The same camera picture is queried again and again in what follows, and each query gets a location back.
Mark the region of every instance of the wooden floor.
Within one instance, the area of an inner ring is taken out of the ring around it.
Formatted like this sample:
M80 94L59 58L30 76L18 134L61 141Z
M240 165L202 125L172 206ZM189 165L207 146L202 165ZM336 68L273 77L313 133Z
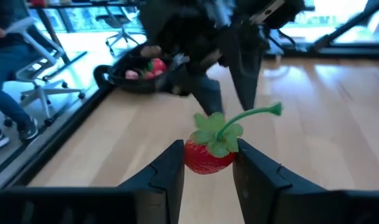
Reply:
M379 62L287 59L264 63L257 106L284 103L281 117L242 120L243 138L328 189L379 189ZM241 111L228 70L227 117ZM33 186L115 186L194 130L191 98L113 92L32 181ZM214 175L185 170L180 223L243 223L232 168Z

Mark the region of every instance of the strawberry stem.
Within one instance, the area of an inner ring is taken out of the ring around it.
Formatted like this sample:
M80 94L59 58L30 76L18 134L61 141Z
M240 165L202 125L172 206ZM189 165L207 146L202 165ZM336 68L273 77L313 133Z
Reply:
M235 116L234 118L232 118L231 120L229 120L223 127L221 130L219 130L219 132L217 133L217 140L218 141L221 141L221 138L222 138L222 134L224 133L225 130L227 130L227 128L237 122L238 120L242 119L242 118L245 118L249 115L253 115L253 114L257 114L257 113L272 113L272 114L275 114L277 116L280 116L282 114L282 103L276 103L275 105L273 106L270 106L270 107L267 107L267 108L257 108L257 109L252 109L252 110L248 110L248 111L245 111L237 116Z

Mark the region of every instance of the jeans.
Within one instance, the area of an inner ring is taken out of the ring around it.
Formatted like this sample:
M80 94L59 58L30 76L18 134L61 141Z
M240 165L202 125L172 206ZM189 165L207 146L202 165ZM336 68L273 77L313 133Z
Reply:
M29 52L30 47L26 44L0 48L0 111L15 121L18 128L30 122L30 116L11 96L2 90L2 86L4 82L13 77L16 70L20 69L19 64Z

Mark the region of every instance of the office chair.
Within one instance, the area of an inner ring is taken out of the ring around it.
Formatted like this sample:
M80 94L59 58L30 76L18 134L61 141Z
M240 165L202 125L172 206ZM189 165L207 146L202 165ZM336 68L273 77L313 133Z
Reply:
M139 43L126 31L124 28L125 25L131 23L133 19L137 18L139 14L139 10L135 10L134 13L128 13L124 7L119 7L121 14L114 15L108 6L105 6L107 15L96 16L96 21L105 21L110 27L114 29L121 29L116 35L106 38L106 46L109 47L109 51L111 55L115 55L113 50L113 46L117 41L124 38L126 43L128 44L128 40L132 40L134 43L139 45Z
M25 15L25 19L15 22L6 32L19 33L23 36L24 40L32 46L32 52L26 57L25 61L21 62L20 69L11 74L10 80L17 82L33 83L34 89L23 91L21 93L20 105L25 108L33 101L39 99L42 105L42 110L45 114L44 123L50 126L54 120L50 115L48 105L51 104L49 95L58 95L64 93L79 93L79 99L84 99L85 94L83 90L78 88L68 88L67 83L63 80L58 80L45 85L39 85L37 80L41 73L46 69L53 67L57 60L65 53L63 49L56 43L44 36L34 25L36 20L30 16L28 8L26 8L25 1L21 2L20 6L16 6L16 10ZM12 121L9 118L4 120L4 125L7 127L12 126Z

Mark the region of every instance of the person sitting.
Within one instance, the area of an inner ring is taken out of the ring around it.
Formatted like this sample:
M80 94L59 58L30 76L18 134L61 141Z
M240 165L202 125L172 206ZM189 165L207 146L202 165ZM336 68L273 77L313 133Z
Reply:
M21 140L34 138L37 133L37 120L29 116L11 96L2 90L3 83L19 69L18 65L29 54L31 46L25 43L20 34L6 35L4 30L14 21L23 19L16 16L14 1L0 0L0 111L17 123ZM0 148L9 142L9 138L0 130Z

